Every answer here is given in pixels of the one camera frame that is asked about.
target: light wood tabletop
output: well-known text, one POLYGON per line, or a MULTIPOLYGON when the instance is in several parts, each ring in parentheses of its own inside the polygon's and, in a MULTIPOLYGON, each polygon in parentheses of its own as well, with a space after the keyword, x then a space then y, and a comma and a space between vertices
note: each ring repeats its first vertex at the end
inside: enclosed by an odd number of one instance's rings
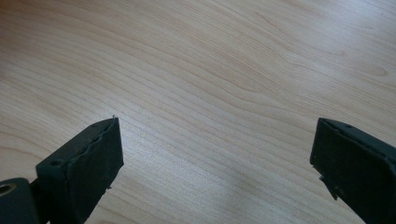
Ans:
POLYGON ((396 146, 392 0, 0 1, 0 180, 96 121, 125 165, 87 223, 363 223, 318 118, 396 146))

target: screw hole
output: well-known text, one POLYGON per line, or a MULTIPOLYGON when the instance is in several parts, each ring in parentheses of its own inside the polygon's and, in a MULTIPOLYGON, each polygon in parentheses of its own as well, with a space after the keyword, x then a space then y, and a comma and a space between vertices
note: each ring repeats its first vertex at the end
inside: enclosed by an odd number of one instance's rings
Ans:
POLYGON ((60 164, 62 164, 62 160, 56 160, 56 161, 52 161, 50 163, 51 166, 59 166, 60 164))
POLYGON ((17 186, 15 184, 5 184, 0 186, 0 197, 10 193, 14 190, 17 186))

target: wooden table surface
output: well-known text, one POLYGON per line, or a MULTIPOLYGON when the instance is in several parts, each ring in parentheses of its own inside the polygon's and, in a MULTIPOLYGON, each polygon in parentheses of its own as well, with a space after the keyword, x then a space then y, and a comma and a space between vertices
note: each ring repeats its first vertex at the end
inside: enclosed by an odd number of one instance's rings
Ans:
POLYGON ((309 155, 319 117, 396 146, 392 0, 0 1, 0 179, 120 118, 87 223, 363 223, 309 155))

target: black plastic jaw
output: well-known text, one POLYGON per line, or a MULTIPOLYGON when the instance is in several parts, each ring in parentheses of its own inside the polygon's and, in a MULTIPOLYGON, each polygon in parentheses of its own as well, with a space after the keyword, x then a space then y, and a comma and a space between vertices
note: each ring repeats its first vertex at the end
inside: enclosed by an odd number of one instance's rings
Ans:
POLYGON ((366 223, 396 223, 396 148, 331 119, 319 119, 310 158, 334 199, 366 223))
POLYGON ((0 194, 0 223, 84 223, 122 165, 119 120, 94 123, 40 162, 30 186, 2 182, 15 188, 0 194))

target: wood grain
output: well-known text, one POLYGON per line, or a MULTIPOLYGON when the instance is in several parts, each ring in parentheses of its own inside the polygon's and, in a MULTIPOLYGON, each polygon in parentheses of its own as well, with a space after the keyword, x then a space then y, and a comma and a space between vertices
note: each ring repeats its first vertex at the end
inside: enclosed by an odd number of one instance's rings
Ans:
POLYGON ((88 223, 362 223, 319 117, 396 146, 391 0, 0 1, 0 179, 101 119, 125 166, 88 223))

